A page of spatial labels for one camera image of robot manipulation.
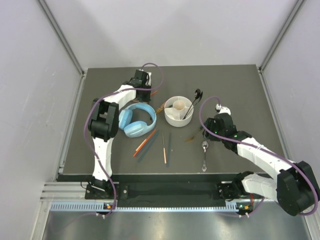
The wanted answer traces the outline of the black spoon long handle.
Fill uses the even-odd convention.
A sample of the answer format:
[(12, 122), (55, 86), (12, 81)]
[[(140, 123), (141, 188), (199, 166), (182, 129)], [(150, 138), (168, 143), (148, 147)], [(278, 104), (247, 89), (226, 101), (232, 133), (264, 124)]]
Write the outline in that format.
[(198, 99), (194, 98), (190, 108), (187, 110), (186, 114), (184, 115), (183, 120), (187, 118), (187, 116), (189, 115), (189, 112), (191, 111), (191, 109), (194, 107), (194, 105), (197, 105), (201, 101), (202, 97), (203, 97), (203, 91), (201, 91), (200, 98), (198, 98)]

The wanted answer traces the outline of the small black spoon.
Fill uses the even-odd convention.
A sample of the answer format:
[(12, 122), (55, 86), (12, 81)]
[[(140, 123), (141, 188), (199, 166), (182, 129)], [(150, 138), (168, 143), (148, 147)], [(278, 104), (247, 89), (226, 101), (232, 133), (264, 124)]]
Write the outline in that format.
[(201, 90), (199, 88), (197, 88), (194, 92), (194, 98), (198, 99), (201, 96)]

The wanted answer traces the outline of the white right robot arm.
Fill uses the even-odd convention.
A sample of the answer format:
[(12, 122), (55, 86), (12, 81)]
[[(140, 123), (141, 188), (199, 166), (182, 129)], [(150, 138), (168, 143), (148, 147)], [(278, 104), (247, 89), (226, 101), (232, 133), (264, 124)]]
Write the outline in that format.
[(294, 162), (269, 150), (257, 142), (249, 133), (237, 130), (228, 113), (219, 113), (201, 123), (206, 139), (222, 142), (224, 147), (247, 159), (268, 177), (246, 171), (233, 180), (233, 192), (239, 198), (257, 194), (275, 201), (289, 215), (304, 215), (309, 207), (318, 209), (320, 188), (311, 166), (305, 162)]

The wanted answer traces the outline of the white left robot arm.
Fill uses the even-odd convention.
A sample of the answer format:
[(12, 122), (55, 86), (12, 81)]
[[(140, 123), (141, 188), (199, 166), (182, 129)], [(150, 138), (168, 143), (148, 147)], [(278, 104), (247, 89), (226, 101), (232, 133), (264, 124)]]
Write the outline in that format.
[[(88, 146), (94, 154), (94, 170), (91, 182), (96, 184), (96, 192), (102, 198), (109, 198), (115, 189), (111, 176), (112, 144), (119, 129), (129, 138), (145, 135), (156, 126), (157, 115), (147, 102), (151, 91), (151, 73), (142, 68), (135, 71), (134, 77), (124, 82), (118, 90), (92, 102), (91, 110), (83, 129), (84, 139), (90, 132), (93, 143)], [(131, 122), (133, 110), (140, 109), (150, 113), (152, 123)]]

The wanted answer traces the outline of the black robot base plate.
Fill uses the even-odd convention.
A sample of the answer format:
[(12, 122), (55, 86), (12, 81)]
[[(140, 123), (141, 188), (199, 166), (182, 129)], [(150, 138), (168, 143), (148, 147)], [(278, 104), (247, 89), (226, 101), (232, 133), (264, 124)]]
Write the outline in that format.
[(244, 173), (116, 174), (110, 181), (87, 179), (85, 199), (113, 200), (119, 205), (151, 204), (168, 206), (177, 201), (215, 203), (250, 195), (241, 186)]

